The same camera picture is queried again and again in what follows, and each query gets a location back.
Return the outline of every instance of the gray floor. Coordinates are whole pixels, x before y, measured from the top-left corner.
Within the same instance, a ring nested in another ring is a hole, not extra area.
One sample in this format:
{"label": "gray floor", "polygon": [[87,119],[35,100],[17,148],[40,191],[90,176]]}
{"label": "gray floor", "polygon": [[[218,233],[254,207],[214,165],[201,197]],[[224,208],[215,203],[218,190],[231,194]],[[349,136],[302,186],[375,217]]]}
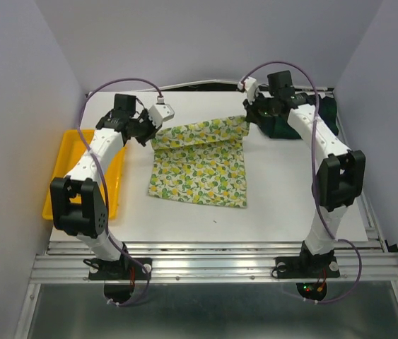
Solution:
{"label": "gray floor", "polygon": [[[328,298],[350,286],[331,283]],[[102,285],[43,286],[30,338],[398,339],[388,282],[361,283],[327,306],[289,297],[280,284],[152,286],[144,304],[125,309],[106,305],[102,292]]]}

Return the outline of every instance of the cable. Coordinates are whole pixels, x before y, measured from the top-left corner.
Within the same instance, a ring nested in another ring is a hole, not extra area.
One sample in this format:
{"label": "cable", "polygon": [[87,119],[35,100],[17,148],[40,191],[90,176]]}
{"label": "cable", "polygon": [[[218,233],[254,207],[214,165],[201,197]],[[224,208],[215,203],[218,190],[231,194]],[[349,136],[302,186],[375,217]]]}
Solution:
{"label": "cable", "polygon": [[[155,85],[154,83],[152,83],[152,82],[150,82],[148,80],[145,80],[145,79],[142,79],[142,78],[121,78],[121,79],[116,79],[116,80],[113,80],[113,81],[109,81],[108,83],[105,83],[105,84],[99,86],[98,88],[96,88],[95,90],[93,90],[90,93],[90,95],[86,98],[86,101],[83,103],[83,106],[81,107],[81,110],[79,111],[78,126],[76,127],[76,130],[79,133],[79,137],[81,138],[81,141],[83,142],[84,146],[87,148],[87,151],[89,152],[90,156],[92,157],[93,162],[95,163],[95,165],[97,167],[98,174],[100,175],[101,182],[103,183],[103,191],[105,192],[105,204],[106,204],[106,209],[107,209],[108,213],[109,213],[109,195],[108,195],[108,192],[107,192],[105,174],[103,173],[103,169],[101,168],[100,161],[97,159],[96,155],[93,154],[93,151],[91,150],[90,145],[88,144],[86,138],[83,135],[83,132],[81,130],[81,122],[83,121],[84,112],[86,111],[87,102],[92,98],[92,96],[94,96],[97,92],[101,91],[103,88],[105,88],[105,87],[107,87],[109,85],[112,85],[114,83],[122,83],[124,81],[140,81],[142,83],[149,84],[150,86],[154,87],[156,89],[156,91],[158,92],[158,94],[159,94],[158,102],[163,102],[164,97],[163,97],[163,94],[162,94],[160,88],[157,85]],[[109,241],[111,242],[113,247],[115,247],[124,257],[128,258],[132,263],[134,263],[135,265],[139,266],[142,269],[142,271],[146,274],[146,277],[147,277],[147,283],[145,285],[144,290],[142,291],[142,293],[135,300],[131,300],[130,299],[130,300],[127,300],[126,302],[123,302],[123,303],[117,303],[117,302],[113,302],[110,299],[107,302],[109,304],[113,304],[113,305],[118,306],[118,307],[124,307],[124,306],[129,306],[129,305],[136,304],[139,300],[141,300],[145,296],[145,294],[146,294],[146,292],[148,290],[148,286],[150,285],[150,275],[148,274],[148,271],[146,270],[144,265],[142,265],[136,259],[132,258],[123,249],[119,248],[119,246],[115,243],[113,238],[110,237],[108,220],[106,221],[105,232],[106,232],[107,238],[109,239]]]}
{"label": "cable", "polygon": [[309,75],[301,67],[299,67],[295,64],[292,64],[290,62],[268,61],[268,62],[265,62],[264,64],[261,64],[261,65],[255,67],[254,69],[252,69],[248,74],[246,74],[241,79],[241,82],[243,83],[243,85],[245,85],[245,80],[247,78],[249,78],[255,71],[258,71],[259,69],[261,69],[261,67],[265,67],[267,65],[272,65],[272,64],[282,64],[282,65],[287,65],[287,66],[293,67],[294,69],[297,69],[307,78],[308,82],[312,86],[312,89],[313,89],[313,92],[315,93],[315,98],[316,98],[315,112],[313,114],[313,125],[312,125],[312,146],[310,147],[311,148],[311,156],[312,156],[312,195],[313,195],[313,200],[315,202],[315,208],[317,209],[318,216],[320,217],[321,223],[323,224],[324,228],[326,229],[326,233],[329,235],[329,237],[332,240],[337,240],[338,242],[344,242],[344,243],[347,243],[349,246],[351,246],[352,249],[356,252],[356,255],[357,255],[357,258],[359,261],[359,265],[358,265],[359,269],[358,269],[358,273],[356,276],[356,280],[354,281],[353,286],[351,286],[351,288],[348,291],[343,293],[343,295],[341,295],[340,297],[331,299],[331,300],[322,300],[321,302],[318,302],[317,300],[313,301],[313,300],[307,299],[309,302],[312,302],[315,304],[331,304],[333,302],[338,302],[339,300],[342,300],[343,298],[347,297],[349,294],[351,294],[354,291],[354,289],[358,285],[359,280],[361,279],[361,275],[362,275],[362,257],[361,257],[361,254],[359,253],[359,250],[357,250],[356,245],[354,245],[352,242],[350,242],[347,239],[337,239],[332,234],[331,230],[329,229],[329,226],[327,226],[326,220],[324,219],[323,214],[320,209],[320,202],[318,200],[318,183],[317,183],[317,175],[316,175],[317,170],[316,170],[316,165],[315,165],[315,149],[316,149],[315,138],[317,135],[317,122],[318,122],[318,118],[319,118],[318,112],[320,110],[320,96],[318,95],[317,87],[315,86],[315,83],[313,82],[311,77],[309,77]]}

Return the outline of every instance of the floral fabric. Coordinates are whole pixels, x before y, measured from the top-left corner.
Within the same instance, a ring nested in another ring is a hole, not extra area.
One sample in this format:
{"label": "floral fabric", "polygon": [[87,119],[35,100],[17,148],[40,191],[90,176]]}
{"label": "floral fabric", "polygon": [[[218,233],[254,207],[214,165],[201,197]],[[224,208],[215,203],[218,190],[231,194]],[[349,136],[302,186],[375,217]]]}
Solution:
{"label": "floral fabric", "polygon": [[246,202],[242,137],[244,117],[214,119],[160,131],[148,194],[202,205],[241,207]]}

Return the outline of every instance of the metal frame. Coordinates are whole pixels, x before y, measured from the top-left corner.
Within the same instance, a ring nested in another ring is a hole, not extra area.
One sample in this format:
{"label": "metal frame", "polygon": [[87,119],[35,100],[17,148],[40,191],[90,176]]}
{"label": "metal frame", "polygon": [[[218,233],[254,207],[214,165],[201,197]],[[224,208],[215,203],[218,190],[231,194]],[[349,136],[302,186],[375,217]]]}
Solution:
{"label": "metal frame", "polygon": [[[345,141],[339,121],[337,115],[337,124]],[[368,241],[356,242],[363,259],[361,280],[391,281],[398,303],[398,254],[387,252],[379,223],[364,193],[361,200],[368,222],[365,229]],[[151,284],[291,283],[296,280],[272,278],[271,269],[274,257],[296,256],[300,245],[300,242],[127,243],[129,253],[136,258],[153,258]],[[345,244],[336,243],[335,252],[341,277],[329,281],[353,281],[358,270],[353,250]],[[82,260],[91,256],[85,244],[71,241],[50,242],[46,253],[35,258],[15,338],[28,337],[41,284],[103,283],[88,280],[88,267]]]}

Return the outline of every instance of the gray wall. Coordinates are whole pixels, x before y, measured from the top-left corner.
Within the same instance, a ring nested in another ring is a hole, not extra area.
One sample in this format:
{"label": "gray wall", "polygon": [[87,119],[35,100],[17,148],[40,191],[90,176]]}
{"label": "gray wall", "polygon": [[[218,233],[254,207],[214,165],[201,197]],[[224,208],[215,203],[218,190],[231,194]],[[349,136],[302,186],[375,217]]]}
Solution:
{"label": "gray wall", "polygon": [[351,146],[367,155],[365,191],[386,238],[398,243],[398,1],[382,3],[336,95]]}
{"label": "gray wall", "polygon": [[[381,0],[36,2],[79,83],[90,90],[118,76],[160,85],[239,79],[273,59],[296,62],[318,85],[335,86]],[[297,75],[295,82],[306,83]]]}
{"label": "gray wall", "polygon": [[0,338],[12,338],[62,132],[82,91],[33,0],[0,0]]}

